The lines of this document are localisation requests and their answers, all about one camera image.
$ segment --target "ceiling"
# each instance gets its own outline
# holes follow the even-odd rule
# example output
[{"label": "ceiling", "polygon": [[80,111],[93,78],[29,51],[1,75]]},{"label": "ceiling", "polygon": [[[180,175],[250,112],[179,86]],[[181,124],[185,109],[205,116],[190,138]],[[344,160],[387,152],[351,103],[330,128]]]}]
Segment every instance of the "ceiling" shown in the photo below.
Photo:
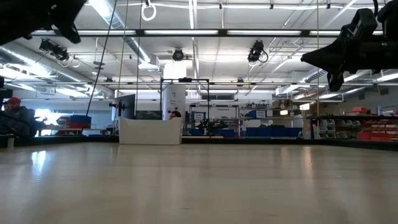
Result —
[{"label": "ceiling", "polygon": [[[191,29],[189,1],[155,1],[151,4],[156,6],[157,14],[151,21],[145,21],[141,17],[141,1],[118,1],[117,10],[121,19],[126,21],[128,29]],[[319,0],[319,10],[306,9],[305,7],[317,6],[317,1],[311,0],[274,0],[274,8],[268,9],[270,1],[244,1],[244,0],[222,0],[223,8],[219,9],[219,0],[197,0],[197,15],[193,10],[194,29],[340,29],[341,26],[350,23],[356,8],[371,7],[371,0],[331,0],[332,7],[325,9],[328,1]],[[379,8],[384,1],[379,1]],[[151,9],[146,9],[147,17]],[[79,29],[108,29],[108,24],[99,15],[90,3],[86,4],[79,13],[76,21]],[[118,82],[134,82],[139,77],[140,82],[153,82],[159,80],[159,72],[139,70],[138,60],[135,53],[127,44],[123,47],[123,40],[119,37],[98,38],[96,48],[95,37],[83,37],[81,43],[72,44],[63,37],[51,37],[50,40],[68,49],[78,60],[72,62],[68,69],[94,80],[92,74],[96,66],[93,62],[101,60],[103,46],[106,44],[103,62],[104,70],[99,75],[99,81],[103,82],[106,77]],[[183,49],[190,58],[193,55],[193,40],[191,37],[141,37],[136,38],[140,47],[147,54],[157,55],[160,64],[171,62],[170,53],[175,48]],[[334,38],[272,38],[272,37],[196,37],[198,52],[197,78],[209,78],[214,82],[235,82],[238,78],[244,78],[247,82],[299,82],[308,75],[315,67],[300,61],[300,56],[318,47],[324,47],[334,41]],[[269,54],[266,63],[255,65],[248,64],[248,52],[256,40],[262,40]],[[41,38],[31,40],[19,39],[16,42],[31,51],[43,55],[39,50]],[[44,57],[53,60],[49,55]],[[195,77],[192,60],[185,62],[188,65],[188,77]],[[353,81],[368,82],[369,74],[362,75]],[[139,85],[139,88],[147,89],[156,86]],[[131,85],[121,85],[120,88],[136,88]],[[275,86],[258,86],[260,89],[276,89]]]}]

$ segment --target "air vent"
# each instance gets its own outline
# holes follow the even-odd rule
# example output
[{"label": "air vent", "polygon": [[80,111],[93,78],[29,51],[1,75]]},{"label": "air vent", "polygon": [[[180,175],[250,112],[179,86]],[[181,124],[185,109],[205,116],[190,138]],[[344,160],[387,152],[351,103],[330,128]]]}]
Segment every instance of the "air vent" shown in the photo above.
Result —
[{"label": "air vent", "polygon": [[382,90],[380,90],[380,95],[382,96],[382,95],[388,95],[388,88],[384,88],[384,89],[382,89]]},{"label": "air vent", "polygon": [[210,100],[233,100],[234,94],[202,94],[201,98],[203,100],[207,100],[210,97]]}]

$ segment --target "seated person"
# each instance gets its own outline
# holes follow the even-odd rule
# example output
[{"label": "seated person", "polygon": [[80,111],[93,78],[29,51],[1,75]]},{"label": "seated person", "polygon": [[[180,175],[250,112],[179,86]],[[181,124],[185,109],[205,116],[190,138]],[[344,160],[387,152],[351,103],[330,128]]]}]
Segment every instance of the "seated person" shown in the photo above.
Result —
[{"label": "seated person", "polygon": [[16,97],[10,98],[7,103],[8,105],[4,107],[5,116],[2,116],[0,120],[1,131],[11,129],[18,136],[28,136],[30,111],[25,106],[21,106],[21,100]]},{"label": "seated person", "polygon": [[181,113],[178,112],[178,111],[173,111],[173,112],[170,114],[170,119],[173,119],[173,118],[181,118]]}]

